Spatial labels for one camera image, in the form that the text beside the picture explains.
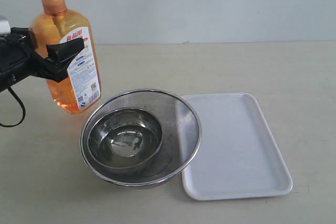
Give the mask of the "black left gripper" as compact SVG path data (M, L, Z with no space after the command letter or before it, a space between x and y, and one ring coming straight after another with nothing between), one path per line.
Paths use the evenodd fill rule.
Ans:
M68 77L68 66L84 49L84 40L46 45L47 57L36 51L37 42L30 28L12 27L1 37L1 91L29 76L61 82Z

